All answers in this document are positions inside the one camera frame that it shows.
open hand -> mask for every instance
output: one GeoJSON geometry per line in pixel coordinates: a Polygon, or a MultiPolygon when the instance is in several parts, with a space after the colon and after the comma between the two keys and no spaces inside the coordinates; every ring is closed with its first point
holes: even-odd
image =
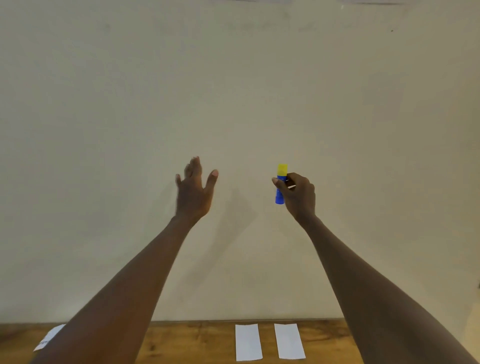
{"type": "Polygon", "coordinates": [[[287,210],[296,221],[301,224],[315,216],[315,186],[308,178],[289,173],[285,182],[278,178],[272,178],[272,182],[281,191],[287,210]]]}
{"type": "Polygon", "coordinates": [[[186,218],[194,225],[210,210],[218,171],[213,170],[210,173],[205,188],[203,188],[200,158],[193,157],[185,167],[184,177],[183,181],[179,174],[175,177],[179,188],[175,216],[186,218]]]}

